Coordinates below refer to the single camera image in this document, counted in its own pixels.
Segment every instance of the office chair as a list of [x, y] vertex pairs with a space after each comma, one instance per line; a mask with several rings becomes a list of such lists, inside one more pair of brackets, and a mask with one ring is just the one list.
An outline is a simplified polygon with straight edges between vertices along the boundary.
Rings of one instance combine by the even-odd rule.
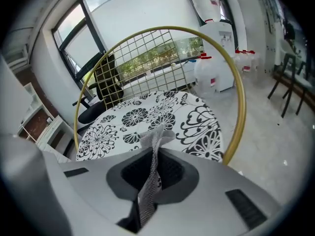
[[[93, 68], [99, 59], [94, 59], [91, 67]], [[93, 73], [95, 81], [101, 81], [100, 83], [93, 83], [88, 88], [96, 88], [97, 97], [100, 99], [90, 106], [85, 99], [86, 96], [80, 100], [80, 103], [87, 109], [78, 117], [78, 121], [82, 124], [89, 124], [107, 109], [110, 109], [120, 102], [120, 99], [124, 95], [123, 89], [116, 83], [115, 78], [120, 81], [119, 74], [115, 68], [115, 57], [111, 55], [108, 57], [108, 61], [104, 60], [100, 63], [99, 67]]]

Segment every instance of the ceiling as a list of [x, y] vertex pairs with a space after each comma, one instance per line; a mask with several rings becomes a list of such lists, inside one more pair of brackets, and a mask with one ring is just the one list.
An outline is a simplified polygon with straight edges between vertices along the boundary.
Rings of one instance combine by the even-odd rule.
[[28, 52], [30, 37], [38, 23], [38, 19], [51, 0], [29, 0], [21, 9], [16, 21], [9, 30], [2, 53], [8, 63], [21, 57], [21, 53]]

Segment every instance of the black chair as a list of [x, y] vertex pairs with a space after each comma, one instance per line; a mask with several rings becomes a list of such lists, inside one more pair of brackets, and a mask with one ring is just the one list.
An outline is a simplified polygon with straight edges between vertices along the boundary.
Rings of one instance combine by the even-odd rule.
[[[287, 63], [288, 63], [289, 59], [292, 59], [292, 71], [285, 70], [287, 68]], [[301, 73], [301, 71], [302, 71], [304, 66], [306, 67], [306, 69], [305, 69], [305, 72], [306, 72], [305, 78], [300, 76], [300, 73]], [[282, 71], [280, 73], [280, 76], [278, 77], [278, 79], [276, 81], [276, 84], [274, 85], [274, 87], [272, 88], [270, 94], [268, 95], [268, 99], [270, 99], [270, 97], [272, 96], [272, 94], [276, 90], [276, 88], [277, 88], [277, 86], [278, 86], [278, 84], [279, 84], [279, 82], [281, 80], [281, 77], [283, 75], [285, 75], [286, 77], [291, 79], [290, 86], [289, 86], [288, 90], [285, 92], [285, 94], [282, 97], [283, 99], [285, 99], [286, 96], [288, 95], [288, 97], [286, 99], [286, 103], [285, 103], [284, 109], [283, 109], [283, 112], [281, 114], [282, 118], [284, 117], [284, 115], [286, 113], [286, 110], [287, 110], [287, 107], [289, 105], [289, 102], [290, 102], [290, 99], [291, 99], [291, 95], [292, 95], [292, 91], [293, 91], [293, 87], [294, 87], [294, 83], [298, 84], [303, 89], [303, 93], [302, 93], [302, 96], [301, 96], [301, 100], [300, 100], [299, 106], [298, 106], [298, 108], [297, 108], [297, 110], [295, 112], [296, 115], [299, 114], [306, 92], [313, 87], [312, 84], [308, 81], [310, 68], [311, 68], [311, 55], [309, 53], [309, 48], [307, 49], [306, 62], [303, 61], [301, 63], [297, 73], [295, 73], [295, 55], [288, 54], [288, 53], [285, 55], [284, 61], [283, 61], [283, 69], [282, 69]]]
[[80, 103], [87, 109], [78, 117], [78, 121], [82, 124], [89, 124], [95, 121], [102, 113], [107, 109], [110, 109], [121, 102], [124, 95], [123, 89], [116, 83], [115, 78], [118, 81], [120, 77], [115, 68], [115, 57], [110, 55], [107, 60], [102, 61], [100, 66], [94, 72], [95, 81], [99, 83], [93, 83], [89, 86], [89, 89], [96, 88], [97, 97], [100, 99], [90, 106], [85, 100], [86, 96], [83, 97]]

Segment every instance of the white cabinet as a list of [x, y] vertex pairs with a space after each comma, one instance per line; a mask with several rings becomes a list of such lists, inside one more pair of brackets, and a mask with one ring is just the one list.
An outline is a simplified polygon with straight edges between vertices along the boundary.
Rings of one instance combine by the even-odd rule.
[[32, 97], [32, 102], [31, 105], [29, 106], [29, 109], [27, 110], [21, 126], [18, 130], [18, 135], [22, 132], [22, 130], [25, 130], [28, 134], [27, 140], [33, 139], [35, 142], [36, 140], [29, 134], [29, 132], [25, 129], [25, 125], [33, 118], [33, 116], [40, 110], [42, 109], [50, 118], [51, 120], [54, 119], [52, 114], [48, 111], [48, 109], [44, 106], [40, 98], [38, 97], [33, 85], [31, 83], [28, 83], [24, 86], [25, 90], [30, 94]]

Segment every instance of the dark wooden chair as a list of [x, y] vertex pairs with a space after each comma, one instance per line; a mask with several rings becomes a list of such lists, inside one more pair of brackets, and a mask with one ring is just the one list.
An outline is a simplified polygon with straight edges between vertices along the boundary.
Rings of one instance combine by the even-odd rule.
[[[286, 70], [287, 68], [287, 64], [288, 64], [288, 61], [289, 59], [292, 60], [292, 70], [289, 71], [289, 70]], [[302, 62], [300, 67], [299, 67], [299, 70], [297, 71], [297, 73], [295, 73], [295, 66], [296, 66], [296, 58], [295, 58], [295, 55], [292, 55], [292, 54], [286, 54], [285, 57], [284, 57], [284, 61], [283, 61], [283, 68], [282, 68], [282, 71], [274, 85], [274, 87], [272, 88], [270, 94], [268, 95], [268, 99], [270, 99], [270, 97], [272, 96], [272, 94], [274, 93], [274, 91], [276, 90], [282, 76], [286, 76], [288, 77], [290, 80], [291, 80], [291, 83], [290, 83], [290, 86], [288, 87], [288, 90], [285, 92], [285, 94], [283, 95], [283, 99], [286, 99], [286, 103], [285, 103], [285, 106], [284, 106], [284, 109], [283, 109], [283, 112], [281, 114], [281, 117], [283, 118], [285, 113], [286, 113], [286, 110], [287, 110], [287, 107], [289, 105], [289, 102], [290, 102], [290, 99], [291, 99], [291, 95], [292, 95], [292, 91], [293, 91], [293, 87], [294, 87], [294, 84], [297, 84], [299, 85], [302, 89], [303, 89], [303, 93], [302, 93], [302, 96], [301, 96], [301, 100], [300, 100], [300, 103], [299, 103], [299, 106], [295, 112], [296, 115], [299, 114], [300, 112], [300, 109], [301, 109], [301, 106], [302, 106], [302, 103], [304, 101], [304, 97], [305, 97], [305, 94], [308, 90], [312, 89], [312, 84], [308, 81], [308, 78], [309, 78], [309, 73], [310, 73], [310, 69], [311, 69], [311, 55], [309, 53], [309, 48], [307, 49], [307, 58], [306, 58], [306, 62]], [[303, 70], [305, 66], [305, 78], [303, 78], [303, 76], [301, 76], [301, 72]]]

